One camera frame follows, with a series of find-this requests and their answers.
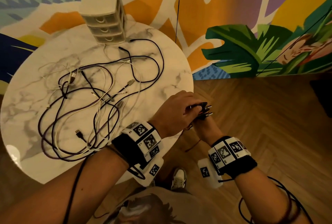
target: beige shirt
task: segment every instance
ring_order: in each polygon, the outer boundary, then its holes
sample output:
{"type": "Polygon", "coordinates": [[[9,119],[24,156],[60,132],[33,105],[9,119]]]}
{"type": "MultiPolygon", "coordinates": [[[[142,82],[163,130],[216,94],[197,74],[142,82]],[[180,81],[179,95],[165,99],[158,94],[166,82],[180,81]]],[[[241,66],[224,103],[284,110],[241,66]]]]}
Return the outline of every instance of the beige shirt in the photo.
{"type": "Polygon", "coordinates": [[[104,224],[217,223],[209,209],[188,193],[151,187],[128,197],[104,224]]]}

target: white marble table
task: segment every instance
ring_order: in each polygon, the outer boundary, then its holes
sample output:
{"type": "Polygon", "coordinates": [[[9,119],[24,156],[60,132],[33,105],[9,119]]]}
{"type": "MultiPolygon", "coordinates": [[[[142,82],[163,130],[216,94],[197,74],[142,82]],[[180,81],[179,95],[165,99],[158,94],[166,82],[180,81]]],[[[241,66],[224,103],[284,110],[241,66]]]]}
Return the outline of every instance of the white marble table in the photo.
{"type": "MultiPolygon", "coordinates": [[[[147,121],[169,96],[181,90],[193,91],[193,78],[187,59],[170,38],[148,25],[130,21],[127,24],[127,37],[130,39],[148,38],[156,42],[163,53],[165,68],[160,79],[151,88],[141,92],[137,104],[121,122],[115,136],[123,127],[133,121],[147,121]]],[[[109,59],[116,60],[127,57],[127,54],[120,52],[118,46],[129,50],[132,55],[149,55],[162,66],[160,53],[152,42],[136,41],[107,46],[106,53],[109,59]]],[[[74,70],[82,65],[108,62],[103,48],[103,45],[97,44],[86,25],[67,30],[32,53],[19,67],[7,88],[0,114],[4,144],[21,170],[40,183],[48,182],[78,163],[78,161],[66,162],[50,159],[42,152],[41,137],[37,130],[38,120],[48,106],[49,100],[53,101],[61,96],[59,90],[52,94],[53,91],[48,90],[48,88],[56,88],[58,79],[68,72],[61,64],[68,64],[71,66],[68,68],[74,70]],[[41,75],[49,75],[47,84],[41,75]]],[[[142,73],[142,80],[151,80],[156,76],[157,68],[152,60],[135,59],[133,64],[142,73]]],[[[118,66],[119,64],[105,65],[113,73],[118,66]]],[[[93,68],[86,70],[85,73],[93,86],[103,89],[105,76],[101,70],[93,68]]],[[[130,65],[125,64],[117,74],[117,80],[122,85],[115,83],[110,94],[118,92],[131,79],[130,65]]],[[[106,86],[109,87],[110,80],[106,79],[106,81],[106,86]]],[[[73,84],[76,87],[88,87],[87,82],[79,75],[73,84]]],[[[139,83],[137,82],[128,87],[129,92],[135,92],[138,89],[139,83]]],[[[123,108],[124,113],[133,106],[136,96],[132,95],[128,98],[128,102],[123,108]]],[[[95,99],[91,90],[79,91],[69,97],[61,113],[85,106],[95,99]]],[[[43,130],[54,121],[57,108],[58,106],[55,106],[45,117],[41,126],[43,130]]],[[[67,151],[78,151],[85,146],[76,137],[75,130],[81,130],[85,136],[88,136],[93,130],[93,116],[97,109],[97,106],[94,106],[68,118],[59,135],[61,148],[67,151]]],[[[107,115],[108,113],[104,114],[102,122],[106,121],[107,115]]],[[[180,133],[162,140],[164,148],[161,150],[161,155],[165,155],[179,135],[180,133]]],[[[118,182],[129,178],[131,178],[131,174],[126,172],[118,182]]]]}

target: floor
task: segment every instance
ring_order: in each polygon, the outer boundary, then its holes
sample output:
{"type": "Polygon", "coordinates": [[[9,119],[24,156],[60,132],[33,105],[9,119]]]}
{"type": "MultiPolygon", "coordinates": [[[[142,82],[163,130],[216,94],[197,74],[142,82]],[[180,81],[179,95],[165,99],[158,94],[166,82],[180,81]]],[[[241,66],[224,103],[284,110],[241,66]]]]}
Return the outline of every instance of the floor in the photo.
{"type": "MultiPolygon", "coordinates": [[[[251,151],[259,167],[281,181],[305,206],[314,223],[332,223],[332,118],[319,104],[310,80],[318,75],[195,81],[194,92],[213,107],[221,130],[235,136],[251,151]]],[[[245,223],[238,213],[241,198],[234,182],[210,189],[197,161],[208,146],[193,130],[183,133],[164,157],[159,173],[166,178],[175,166],[184,167],[187,189],[208,205],[220,223],[245,223]]],[[[24,175],[0,145],[0,211],[41,185],[24,175]]],[[[111,210],[133,189],[135,180],[116,185],[96,211],[111,210]]],[[[89,223],[100,223],[91,219],[89,223]]]]}

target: colorful mural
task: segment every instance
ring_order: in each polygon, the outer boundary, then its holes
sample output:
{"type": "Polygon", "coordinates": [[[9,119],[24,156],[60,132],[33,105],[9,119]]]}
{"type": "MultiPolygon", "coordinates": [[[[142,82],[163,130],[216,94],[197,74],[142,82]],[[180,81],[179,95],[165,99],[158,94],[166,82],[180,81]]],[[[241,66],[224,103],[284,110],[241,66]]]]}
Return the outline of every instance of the colorful mural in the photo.
{"type": "MultiPolygon", "coordinates": [[[[0,0],[0,93],[33,50],[84,23],[80,1],[0,0]]],[[[177,43],[195,80],[331,68],[332,0],[122,1],[128,19],[177,43]]]]}

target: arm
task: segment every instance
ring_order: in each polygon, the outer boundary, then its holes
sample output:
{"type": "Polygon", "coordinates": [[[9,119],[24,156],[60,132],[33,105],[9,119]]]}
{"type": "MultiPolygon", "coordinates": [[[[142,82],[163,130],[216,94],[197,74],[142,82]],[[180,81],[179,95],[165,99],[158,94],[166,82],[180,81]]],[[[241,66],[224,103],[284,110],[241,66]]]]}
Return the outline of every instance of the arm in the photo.
{"type": "MultiPolygon", "coordinates": [[[[192,92],[180,91],[171,96],[149,121],[161,138],[174,136],[187,127],[201,111],[192,92]]],[[[61,224],[67,209],[74,180],[81,163],[46,183],[27,199],[0,213],[1,223],[61,224]]],[[[104,148],[90,156],[82,170],[75,190],[68,223],[86,223],[101,204],[108,191],[129,168],[117,154],[104,148]]]]}
{"type": "MultiPolygon", "coordinates": [[[[212,117],[204,121],[197,120],[193,126],[200,139],[210,146],[225,136],[212,117]]],[[[284,217],[288,209],[288,197],[258,167],[238,175],[234,180],[255,223],[278,223],[284,217]]],[[[293,223],[309,222],[301,213],[293,223]]]]}

